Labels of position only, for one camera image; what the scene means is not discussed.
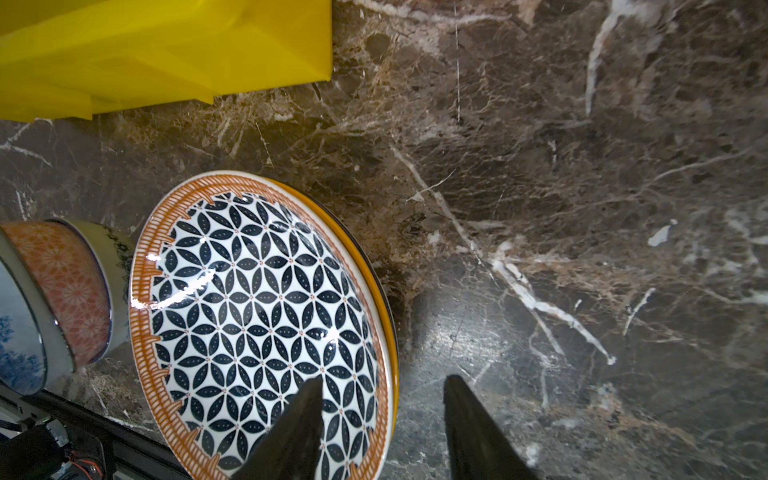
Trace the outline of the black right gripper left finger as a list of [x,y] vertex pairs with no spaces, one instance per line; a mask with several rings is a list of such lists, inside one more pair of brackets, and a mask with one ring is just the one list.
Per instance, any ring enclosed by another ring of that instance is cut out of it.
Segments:
[[323,437],[323,380],[305,381],[232,479],[314,479]]

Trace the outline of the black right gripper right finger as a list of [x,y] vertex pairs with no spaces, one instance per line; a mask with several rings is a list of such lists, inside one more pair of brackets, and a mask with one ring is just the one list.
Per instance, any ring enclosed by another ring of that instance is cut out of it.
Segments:
[[462,377],[446,378],[443,402],[452,479],[537,479]]

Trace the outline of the black white flower-pattern plate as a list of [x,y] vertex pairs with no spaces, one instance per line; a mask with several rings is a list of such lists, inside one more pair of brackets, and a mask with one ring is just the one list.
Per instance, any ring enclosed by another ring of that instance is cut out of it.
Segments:
[[214,171],[156,206],[131,271],[145,398],[195,479],[228,479],[321,377],[319,479],[375,479],[394,432],[386,340],[345,245],[268,178]]

